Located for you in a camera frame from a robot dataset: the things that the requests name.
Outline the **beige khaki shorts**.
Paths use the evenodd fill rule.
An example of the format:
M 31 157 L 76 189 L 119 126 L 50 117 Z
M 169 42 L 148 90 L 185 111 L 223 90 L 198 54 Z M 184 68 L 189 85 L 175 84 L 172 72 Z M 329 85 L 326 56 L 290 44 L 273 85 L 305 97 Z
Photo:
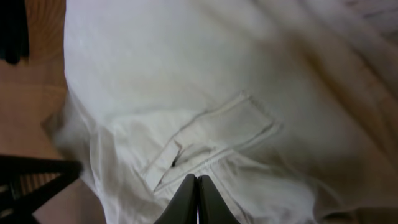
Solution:
M 52 140 L 107 223 L 188 174 L 241 223 L 397 222 L 397 47 L 343 1 L 67 1 Z

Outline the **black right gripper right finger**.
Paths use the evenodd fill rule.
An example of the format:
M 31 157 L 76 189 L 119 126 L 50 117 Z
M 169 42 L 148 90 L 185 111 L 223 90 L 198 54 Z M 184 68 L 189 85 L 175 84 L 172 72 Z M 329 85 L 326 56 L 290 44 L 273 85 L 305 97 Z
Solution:
M 199 224 L 239 224 L 208 175 L 198 178 Z

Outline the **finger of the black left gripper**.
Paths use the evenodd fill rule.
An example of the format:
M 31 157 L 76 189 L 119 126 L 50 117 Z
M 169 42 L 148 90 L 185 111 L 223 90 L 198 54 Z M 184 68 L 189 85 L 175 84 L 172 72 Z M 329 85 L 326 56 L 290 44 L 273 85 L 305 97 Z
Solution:
M 82 170 L 78 161 L 1 156 L 1 223 L 39 224 L 34 212 Z

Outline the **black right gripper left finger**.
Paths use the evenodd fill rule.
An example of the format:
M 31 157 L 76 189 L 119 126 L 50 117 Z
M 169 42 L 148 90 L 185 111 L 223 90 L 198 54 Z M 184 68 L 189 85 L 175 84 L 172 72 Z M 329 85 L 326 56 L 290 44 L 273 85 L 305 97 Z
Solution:
M 155 224 L 196 224 L 197 213 L 197 178 L 188 174 Z

